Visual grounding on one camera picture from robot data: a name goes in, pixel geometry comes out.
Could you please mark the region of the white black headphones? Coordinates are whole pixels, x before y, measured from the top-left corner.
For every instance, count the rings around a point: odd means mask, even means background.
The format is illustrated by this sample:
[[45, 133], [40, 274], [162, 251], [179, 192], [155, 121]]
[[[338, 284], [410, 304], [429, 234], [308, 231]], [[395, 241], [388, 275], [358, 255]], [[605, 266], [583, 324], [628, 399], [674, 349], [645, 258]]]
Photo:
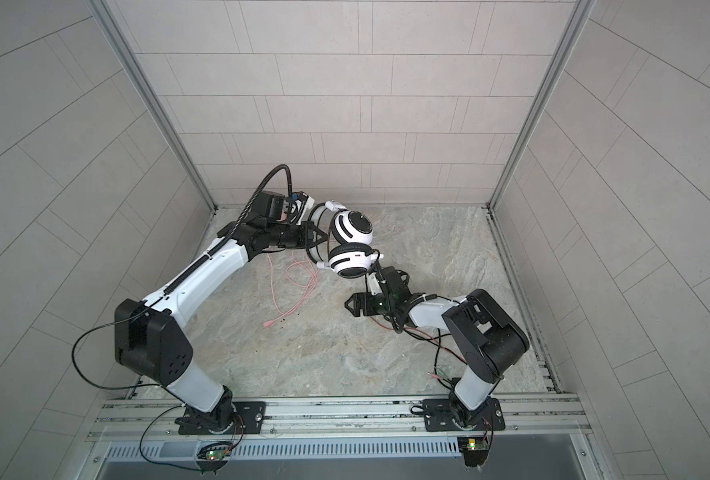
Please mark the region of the white black headphones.
[[319, 269], [328, 269], [345, 279], [366, 276], [382, 255], [371, 247], [373, 225], [361, 212], [343, 204], [327, 201], [315, 205], [307, 221], [329, 235], [315, 248], [305, 248], [308, 258]]

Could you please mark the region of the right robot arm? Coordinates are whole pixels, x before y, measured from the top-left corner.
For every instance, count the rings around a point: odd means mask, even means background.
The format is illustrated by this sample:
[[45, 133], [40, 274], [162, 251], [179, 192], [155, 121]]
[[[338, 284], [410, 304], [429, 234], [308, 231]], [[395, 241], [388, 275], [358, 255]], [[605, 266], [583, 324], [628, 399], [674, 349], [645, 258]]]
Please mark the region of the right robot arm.
[[439, 414], [425, 408], [427, 420], [442, 429], [502, 430], [500, 409], [491, 394], [505, 372], [529, 350], [527, 335], [485, 290], [457, 298], [413, 293], [410, 276], [393, 267], [366, 277], [366, 290], [351, 295], [345, 308], [355, 317], [382, 316], [402, 333], [410, 328], [448, 333], [464, 361], [461, 377], [451, 380], [449, 400]]

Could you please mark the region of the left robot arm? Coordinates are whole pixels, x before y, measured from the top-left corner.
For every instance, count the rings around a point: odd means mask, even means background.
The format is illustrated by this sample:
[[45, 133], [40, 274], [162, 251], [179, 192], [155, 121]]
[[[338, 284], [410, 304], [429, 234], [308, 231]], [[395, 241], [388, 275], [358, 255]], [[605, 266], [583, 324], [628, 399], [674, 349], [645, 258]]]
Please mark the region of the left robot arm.
[[307, 250], [327, 240], [318, 228], [326, 203], [302, 192], [288, 197], [261, 192], [246, 216], [225, 225], [208, 249], [174, 280], [140, 301], [115, 309], [114, 357], [152, 379], [186, 406], [177, 419], [182, 434], [232, 429], [232, 393], [195, 362], [184, 328], [201, 303], [230, 275], [270, 247]]

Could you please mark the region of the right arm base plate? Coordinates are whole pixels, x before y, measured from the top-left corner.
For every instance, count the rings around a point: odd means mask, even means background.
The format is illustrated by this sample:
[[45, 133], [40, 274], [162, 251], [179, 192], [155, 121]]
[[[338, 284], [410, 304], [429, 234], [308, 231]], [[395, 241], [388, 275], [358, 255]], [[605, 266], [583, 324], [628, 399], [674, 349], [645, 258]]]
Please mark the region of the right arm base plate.
[[506, 423], [498, 399], [489, 397], [477, 409], [446, 398], [424, 399], [417, 411], [428, 432], [504, 431]]

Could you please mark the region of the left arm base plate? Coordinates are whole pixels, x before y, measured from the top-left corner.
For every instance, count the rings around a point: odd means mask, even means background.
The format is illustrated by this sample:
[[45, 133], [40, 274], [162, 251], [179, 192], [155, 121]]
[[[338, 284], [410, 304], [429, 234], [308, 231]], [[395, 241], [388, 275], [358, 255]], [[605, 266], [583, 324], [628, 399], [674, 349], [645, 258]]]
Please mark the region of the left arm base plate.
[[225, 400], [210, 412], [187, 406], [174, 420], [180, 435], [258, 434], [261, 431], [267, 404], [261, 401]]

